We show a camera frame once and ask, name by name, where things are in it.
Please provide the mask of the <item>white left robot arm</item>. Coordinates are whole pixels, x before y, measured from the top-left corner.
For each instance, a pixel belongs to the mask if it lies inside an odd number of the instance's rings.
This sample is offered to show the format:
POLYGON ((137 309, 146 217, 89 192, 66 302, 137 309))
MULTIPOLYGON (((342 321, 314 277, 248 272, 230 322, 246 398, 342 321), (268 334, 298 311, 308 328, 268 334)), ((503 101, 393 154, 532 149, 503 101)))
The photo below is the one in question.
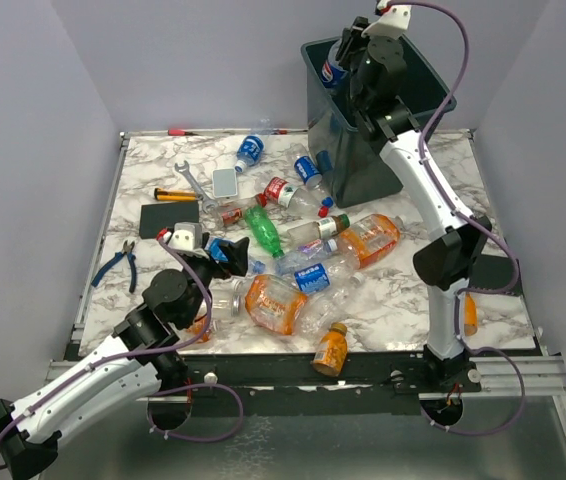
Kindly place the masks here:
POLYGON ((80 362, 24 398, 0 399, 0 470, 32 479, 57 459, 62 444, 109 412, 197 388, 180 355, 196 340, 181 341, 177 333, 201 307, 212 307, 212 280, 243 277, 249 264, 249 238, 220 242, 223 260, 207 251, 208 240, 182 229, 161 232, 158 244, 180 268, 156 274, 141 304, 80 362))

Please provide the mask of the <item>blue label crushed bottle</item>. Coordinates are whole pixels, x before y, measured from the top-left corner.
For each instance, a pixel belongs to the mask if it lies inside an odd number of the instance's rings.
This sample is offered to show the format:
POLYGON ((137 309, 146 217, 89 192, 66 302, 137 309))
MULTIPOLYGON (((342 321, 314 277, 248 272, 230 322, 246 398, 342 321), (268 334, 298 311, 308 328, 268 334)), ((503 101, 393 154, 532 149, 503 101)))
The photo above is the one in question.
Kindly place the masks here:
MULTIPOLYGON (((223 238, 212 237, 207 245, 209 254, 217 261, 225 262, 227 257, 221 250, 220 245, 223 238)), ((248 274, 258 275, 266 272, 266 265, 252 256, 248 256, 248 274)))

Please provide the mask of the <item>red label water bottle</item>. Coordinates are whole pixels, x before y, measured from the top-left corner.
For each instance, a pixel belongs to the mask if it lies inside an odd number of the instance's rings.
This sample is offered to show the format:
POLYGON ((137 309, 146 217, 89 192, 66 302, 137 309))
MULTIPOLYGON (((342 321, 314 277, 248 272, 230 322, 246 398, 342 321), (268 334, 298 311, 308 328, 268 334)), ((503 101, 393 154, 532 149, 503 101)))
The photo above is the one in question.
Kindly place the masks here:
POLYGON ((318 211, 324 198, 319 199, 302 186, 274 176, 265 185, 263 193, 269 201, 290 213, 321 218, 318 211))

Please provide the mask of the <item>small orange juice bottle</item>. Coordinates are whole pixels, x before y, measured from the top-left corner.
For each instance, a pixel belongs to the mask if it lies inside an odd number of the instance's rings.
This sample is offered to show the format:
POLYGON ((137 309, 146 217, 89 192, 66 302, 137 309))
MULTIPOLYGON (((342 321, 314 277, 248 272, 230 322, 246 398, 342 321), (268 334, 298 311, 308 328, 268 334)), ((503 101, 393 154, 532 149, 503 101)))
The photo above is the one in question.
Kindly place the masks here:
POLYGON ((322 375, 338 377, 343 369, 347 353, 347 326, 332 323, 317 346, 312 367, 322 375))

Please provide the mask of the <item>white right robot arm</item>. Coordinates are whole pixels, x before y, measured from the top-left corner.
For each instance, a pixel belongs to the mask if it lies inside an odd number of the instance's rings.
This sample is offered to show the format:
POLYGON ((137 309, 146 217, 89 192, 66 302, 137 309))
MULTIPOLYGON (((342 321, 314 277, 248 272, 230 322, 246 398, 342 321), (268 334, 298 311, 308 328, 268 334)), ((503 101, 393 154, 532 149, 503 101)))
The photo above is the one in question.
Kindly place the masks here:
POLYGON ((470 273, 492 225, 474 217, 429 153, 425 130, 400 97, 407 64, 400 43, 408 3, 384 1, 379 19, 358 18, 344 30, 336 60, 350 75, 349 110, 364 140, 398 177, 426 226, 430 242, 413 256, 428 287, 429 333, 422 378, 444 391, 470 367, 463 304, 470 273))

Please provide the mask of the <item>clear crushed bottle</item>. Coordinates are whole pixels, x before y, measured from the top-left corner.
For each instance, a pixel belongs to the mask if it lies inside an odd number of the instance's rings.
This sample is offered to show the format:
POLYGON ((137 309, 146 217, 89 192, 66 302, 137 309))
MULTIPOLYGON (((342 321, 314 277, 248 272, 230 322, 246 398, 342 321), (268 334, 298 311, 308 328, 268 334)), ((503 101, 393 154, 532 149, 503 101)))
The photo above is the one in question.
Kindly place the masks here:
POLYGON ((297 321, 297 332, 310 336, 330 322, 339 320, 344 315, 346 307, 352 302, 353 295, 365 281, 364 275, 354 273, 346 280, 314 295, 301 311, 297 321))

